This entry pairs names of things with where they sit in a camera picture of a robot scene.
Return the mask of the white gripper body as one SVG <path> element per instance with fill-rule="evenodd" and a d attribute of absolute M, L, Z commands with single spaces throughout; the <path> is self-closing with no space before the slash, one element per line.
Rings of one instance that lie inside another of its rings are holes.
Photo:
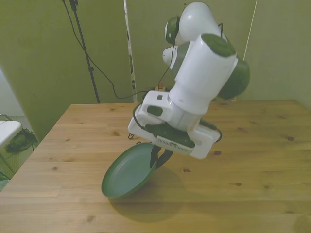
<path fill-rule="evenodd" d="M 196 159 L 204 159 L 217 141 L 216 130 L 197 124 L 182 131 L 148 114 L 141 106 L 133 110 L 128 131 L 153 145 Z"/>

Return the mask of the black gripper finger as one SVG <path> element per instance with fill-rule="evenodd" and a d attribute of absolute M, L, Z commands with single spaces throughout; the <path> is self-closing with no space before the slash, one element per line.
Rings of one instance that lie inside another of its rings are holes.
<path fill-rule="evenodd" d="M 160 168 L 162 165 L 164 165 L 172 156 L 173 152 L 170 150 L 165 150 L 163 154 L 158 157 L 157 159 L 157 165 L 156 169 Z"/>
<path fill-rule="evenodd" d="M 151 169 L 155 169 L 158 160 L 159 147 L 153 145 L 151 150 Z"/>

